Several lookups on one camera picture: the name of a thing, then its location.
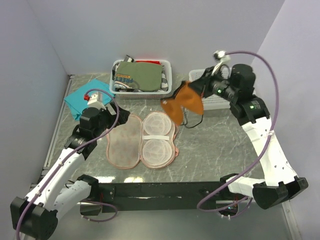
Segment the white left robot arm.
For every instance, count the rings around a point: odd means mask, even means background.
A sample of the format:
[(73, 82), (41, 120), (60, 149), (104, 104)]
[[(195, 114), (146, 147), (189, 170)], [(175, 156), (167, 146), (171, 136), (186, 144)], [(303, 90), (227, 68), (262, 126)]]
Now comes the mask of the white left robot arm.
[(100, 184), (92, 176), (84, 174), (68, 189), (64, 187), (96, 148), (98, 139), (128, 121), (128, 110), (114, 102), (110, 106), (115, 114), (111, 114), (105, 106), (84, 109), (79, 124), (73, 129), (53, 167), (25, 197), (16, 197), (11, 202), (11, 220), (17, 240), (21, 234), (47, 240), (54, 233), (59, 220), (77, 203), (101, 203)]

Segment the white clothes basket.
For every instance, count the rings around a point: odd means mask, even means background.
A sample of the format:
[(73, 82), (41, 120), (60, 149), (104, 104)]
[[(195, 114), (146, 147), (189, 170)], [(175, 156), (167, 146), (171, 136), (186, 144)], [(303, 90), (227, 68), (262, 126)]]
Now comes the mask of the white clothes basket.
[(148, 99), (162, 99), (168, 97), (172, 91), (173, 85), (173, 76), (172, 76), (172, 67), (171, 63), (168, 60), (164, 59), (155, 59), (155, 61), (159, 61), (164, 69), (164, 75), (167, 80), (168, 89), (167, 91), (153, 91), (153, 92), (119, 92), (115, 91), (115, 81), (113, 74), (110, 75), (109, 80), (109, 91), (113, 93), (116, 97), (120, 99), (133, 99), (133, 100), (148, 100)]

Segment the orange bra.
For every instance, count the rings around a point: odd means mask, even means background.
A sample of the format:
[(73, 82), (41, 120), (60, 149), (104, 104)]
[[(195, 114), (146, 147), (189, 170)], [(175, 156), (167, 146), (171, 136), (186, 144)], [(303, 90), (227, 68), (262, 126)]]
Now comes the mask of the orange bra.
[(202, 98), (205, 88), (205, 83), (182, 81), (172, 96), (160, 100), (160, 105), (176, 125), (181, 125), (184, 121), (182, 108), (200, 116), (204, 114)]

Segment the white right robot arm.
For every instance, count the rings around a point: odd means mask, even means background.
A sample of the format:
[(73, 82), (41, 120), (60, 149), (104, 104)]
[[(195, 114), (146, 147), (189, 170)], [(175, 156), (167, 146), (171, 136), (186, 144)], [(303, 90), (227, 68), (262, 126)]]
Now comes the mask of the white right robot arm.
[(220, 66), (216, 65), (206, 68), (201, 77), (189, 84), (204, 98), (217, 95), (229, 102), (231, 113), (257, 154), (257, 159), (243, 172), (222, 177), (219, 188), (197, 204), (199, 210), (217, 193), (227, 200), (235, 194), (252, 198), (266, 210), (291, 200), (309, 186), (287, 160), (274, 131), (278, 116), (271, 117), (265, 102), (254, 94), (255, 80), (249, 65), (234, 65), (228, 78), (223, 78)]

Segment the floral pink bra laundry bag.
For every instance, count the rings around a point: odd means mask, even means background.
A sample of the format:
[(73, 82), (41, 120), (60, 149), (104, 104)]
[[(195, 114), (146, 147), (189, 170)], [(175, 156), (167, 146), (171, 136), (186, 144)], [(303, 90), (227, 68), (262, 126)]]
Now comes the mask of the floral pink bra laundry bag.
[(174, 144), (178, 131), (163, 112), (151, 112), (143, 120), (131, 114), (125, 124), (108, 133), (107, 160), (120, 170), (132, 169), (139, 162), (149, 169), (164, 168), (179, 155)]

